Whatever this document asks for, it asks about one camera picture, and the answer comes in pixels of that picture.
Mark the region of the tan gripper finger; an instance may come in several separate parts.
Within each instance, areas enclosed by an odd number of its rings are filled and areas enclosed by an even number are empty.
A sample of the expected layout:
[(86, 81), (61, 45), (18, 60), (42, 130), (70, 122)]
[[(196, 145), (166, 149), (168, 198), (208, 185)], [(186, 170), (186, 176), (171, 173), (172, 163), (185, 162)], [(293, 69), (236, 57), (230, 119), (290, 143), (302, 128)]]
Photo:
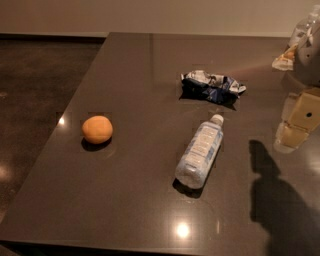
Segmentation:
[(296, 127), (291, 127), (286, 123), (282, 124), (282, 132), (280, 141), (283, 145), (291, 148), (298, 148), (307, 138), (309, 134)]
[(320, 125), (320, 88), (304, 90), (289, 116), (290, 125), (313, 131)]

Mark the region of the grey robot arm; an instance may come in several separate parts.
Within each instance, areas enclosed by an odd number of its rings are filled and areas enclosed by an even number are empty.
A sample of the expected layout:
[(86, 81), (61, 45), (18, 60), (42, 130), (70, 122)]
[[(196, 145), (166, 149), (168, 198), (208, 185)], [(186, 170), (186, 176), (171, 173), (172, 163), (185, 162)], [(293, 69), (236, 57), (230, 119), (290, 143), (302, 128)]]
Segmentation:
[(292, 81), (305, 86), (285, 101), (276, 142), (288, 152), (297, 149), (320, 125), (320, 23), (301, 39), (295, 53)]

